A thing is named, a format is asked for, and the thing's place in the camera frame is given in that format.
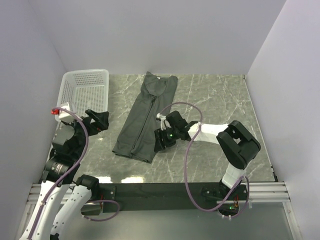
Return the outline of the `dark grey t shirt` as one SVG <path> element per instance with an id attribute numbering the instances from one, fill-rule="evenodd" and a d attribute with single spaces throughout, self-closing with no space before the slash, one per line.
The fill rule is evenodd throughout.
<path id="1" fill-rule="evenodd" d="M 157 114 L 173 103 L 178 78 L 147 72 L 112 152 L 121 157 L 152 163 L 156 153 Z"/>

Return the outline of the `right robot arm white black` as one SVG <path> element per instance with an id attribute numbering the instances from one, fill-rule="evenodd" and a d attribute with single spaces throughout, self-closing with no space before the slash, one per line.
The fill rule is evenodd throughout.
<path id="1" fill-rule="evenodd" d="M 230 200 L 237 194 L 237 187 L 246 174 L 249 163 L 261 150 L 261 144 L 237 120 L 229 124 L 206 124 L 198 121 L 187 122 L 178 111 L 168 115 L 158 113 L 160 128 L 154 131 L 156 153 L 176 144 L 177 140 L 188 141 L 184 156 L 184 181 L 187 183 L 187 162 L 193 142 L 219 145 L 228 160 L 228 166 L 218 183 L 215 197 Z"/>

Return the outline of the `white perforated plastic basket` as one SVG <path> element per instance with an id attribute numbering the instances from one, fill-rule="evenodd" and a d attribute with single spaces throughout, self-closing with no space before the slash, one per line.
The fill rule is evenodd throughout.
<path id="1" fill-rule="evenodd" d="M 108 110 L 109 72 L 86 69 L 66 72 L 60 84 L 57 106 L 72 105 L 72 111 L 86 117 L 85 110 L 102 113 Z"/>

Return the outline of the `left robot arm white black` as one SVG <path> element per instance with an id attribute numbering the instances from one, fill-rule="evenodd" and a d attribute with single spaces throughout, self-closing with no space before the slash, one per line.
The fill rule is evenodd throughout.
<path id="1" fill-rule="evenodd" d="M 81 212 L 85 203 L 96 200 L 100 195 L 99 180 L 82 175 L 77 179 L 70 197 L 62 204 L 87 152 L 89 137 L 108 129 L 109 112 L 87 109 L 86 117 L 79 117 L 62 107 L 51 112 L 60 118 L 60 123 L 40 179 L 39 197 L 20 237 L 22 240 L 63 239 L 71 219 Z"/>

